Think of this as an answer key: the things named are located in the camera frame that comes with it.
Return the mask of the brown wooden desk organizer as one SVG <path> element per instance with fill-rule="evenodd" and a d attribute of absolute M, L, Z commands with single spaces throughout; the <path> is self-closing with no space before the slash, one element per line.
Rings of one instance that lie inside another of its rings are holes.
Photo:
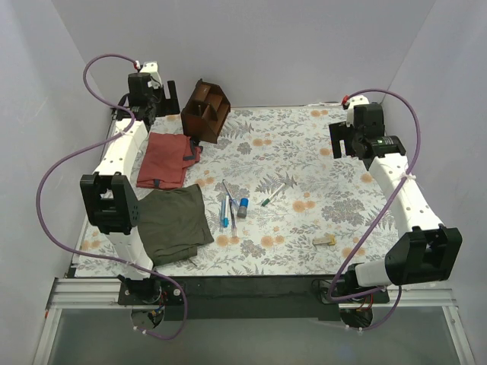
<path fill-rule="evenodd" d="M 221 87 L 199 79 L 180 114 L 183 134 L 216 144 L 230 111 L 231 103 Z"/>

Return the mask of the green capped white pen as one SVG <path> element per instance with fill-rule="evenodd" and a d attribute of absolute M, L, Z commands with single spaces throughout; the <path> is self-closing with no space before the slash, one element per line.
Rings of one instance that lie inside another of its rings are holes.
<path fill-rule="evenodd" d="M 271 202 L 271 200 L 274 199 L 274 197 L 279 193 L 281 192 L 285 187 L 286 187 L 286 183 L 282 183 L 268 198 L 266 198 L 262 203 L 261 203 L 261 206 L 262 207 L 265 207 L 268 205 L 268 203 Z"/>

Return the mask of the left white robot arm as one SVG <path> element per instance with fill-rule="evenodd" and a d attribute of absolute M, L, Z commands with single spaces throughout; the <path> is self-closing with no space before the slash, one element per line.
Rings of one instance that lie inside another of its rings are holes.
<path fill-rule="evenodd" d="M 177 113 L 179 103 L 173 81 L 168 83 L 170 98 L 165 97 L 153 62 L 130 74 L 128 85 L 129 92 L 119 103 L 129 102 L 135 122 L 127 134 L 109 143 L 95 171 L 82 176 L 80 187 L 90 224 L 110 241 L 118 257 L 151 270 L 154 264 L 138 233 L 141 212 L 129 178 L 155 118 L 165 116 L 168 111 Z"/>

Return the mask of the clear long pen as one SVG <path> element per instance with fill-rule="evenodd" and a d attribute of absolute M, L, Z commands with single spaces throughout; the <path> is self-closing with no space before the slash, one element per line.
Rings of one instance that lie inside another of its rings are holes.
<path fill-rule="evenodd" d="M 234 204 L 232 199 L 229 196 L 228 198 L 229 198 L 229 211 L 230 211 L 230 219 L 231 219 L 232 237 L 237 237 L 237 222 L 234 216 Z"/>

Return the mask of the blue capped white pen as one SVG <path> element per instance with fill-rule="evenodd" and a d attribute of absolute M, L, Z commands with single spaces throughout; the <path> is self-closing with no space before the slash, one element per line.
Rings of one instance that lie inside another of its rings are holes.
<path fill-rule="evenodd" d="M 228 226 L 228 205 L 229 197 L 226 195 L 221 201 L 221 227 L 226 228 Z"/>

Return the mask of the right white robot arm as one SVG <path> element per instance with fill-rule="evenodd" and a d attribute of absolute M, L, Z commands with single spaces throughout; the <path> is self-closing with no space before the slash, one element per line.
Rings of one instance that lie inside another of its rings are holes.
<path fill-rule="evenodd" d="M 463 238 L 446 227 L 426 202 L 415 177 L 408 173 L 406 149 L 387 135 L 384 111 L 358 95 L 343 103 L 344 122 L 329 125 L 333 155 L 356 157 L 387 198 L 399 239 L 383 259 L 352 264 L 330 289 L 334 300 L 361 302 L 377 287 L 446 281 L 454 268 Z"/>

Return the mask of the blue grey stamp cylinder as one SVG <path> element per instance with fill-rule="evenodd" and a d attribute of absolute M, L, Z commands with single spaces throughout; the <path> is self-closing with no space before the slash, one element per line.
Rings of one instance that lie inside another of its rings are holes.
<path fill-rule="evenodd" d="M 237 216 L 239 218 L 245 218 L 247 216 L 249 200 L 247 198 L 242 198 L 240 200 L 239 207 L 237 209 Z"/>

